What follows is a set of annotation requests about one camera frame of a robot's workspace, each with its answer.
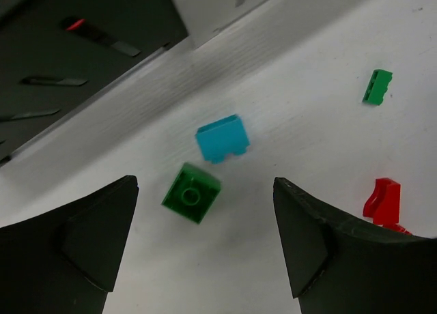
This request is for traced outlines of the green square lego brick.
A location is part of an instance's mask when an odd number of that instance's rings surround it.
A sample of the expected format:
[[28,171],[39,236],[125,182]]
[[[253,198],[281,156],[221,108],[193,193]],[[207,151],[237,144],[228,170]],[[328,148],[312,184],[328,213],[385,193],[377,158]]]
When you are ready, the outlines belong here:
[[162,205],[199,224],[221,191],[221,182],[208,172],[185,162]]

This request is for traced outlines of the small green lego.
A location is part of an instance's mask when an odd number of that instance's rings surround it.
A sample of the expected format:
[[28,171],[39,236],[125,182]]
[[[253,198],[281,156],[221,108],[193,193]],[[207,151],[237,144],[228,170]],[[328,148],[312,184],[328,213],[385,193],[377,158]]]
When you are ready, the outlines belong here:
[[363,96],[363,103],[374,106],[381,105],[392,78],[392,72],[382,69],[374,70]]

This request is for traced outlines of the red lego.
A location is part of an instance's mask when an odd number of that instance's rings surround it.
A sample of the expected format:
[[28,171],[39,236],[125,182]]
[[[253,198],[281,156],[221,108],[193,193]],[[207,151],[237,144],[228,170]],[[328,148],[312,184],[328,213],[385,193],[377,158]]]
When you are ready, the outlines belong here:
[[71,21],[68,26],[65,28],[66,31],[74,31],[77,30],[86,20],[84,18],[74,19]]

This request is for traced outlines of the cyan lego brick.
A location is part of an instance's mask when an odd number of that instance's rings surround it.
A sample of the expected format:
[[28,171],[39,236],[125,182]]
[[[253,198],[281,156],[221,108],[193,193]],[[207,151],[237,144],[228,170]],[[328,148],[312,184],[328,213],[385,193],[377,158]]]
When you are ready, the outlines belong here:
[[195,138],[203,159],[218,164],[230,154],[243,155],[251,142],[239,115],[233,114],[198,128]]

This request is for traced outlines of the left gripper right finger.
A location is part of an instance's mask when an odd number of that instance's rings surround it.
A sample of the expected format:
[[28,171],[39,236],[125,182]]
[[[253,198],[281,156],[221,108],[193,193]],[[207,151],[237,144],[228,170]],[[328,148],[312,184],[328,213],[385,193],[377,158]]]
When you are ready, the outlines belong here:
[[273,202],[303,313],[435,313],[436,240],[379,227],[284,177]]

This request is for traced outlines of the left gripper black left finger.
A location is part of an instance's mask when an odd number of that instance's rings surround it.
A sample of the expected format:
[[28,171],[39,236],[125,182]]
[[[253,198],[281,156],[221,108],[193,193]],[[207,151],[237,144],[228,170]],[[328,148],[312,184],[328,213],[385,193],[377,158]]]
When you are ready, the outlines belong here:
[[102,313],[135,213],[137,178],[1,228],[2,313]]

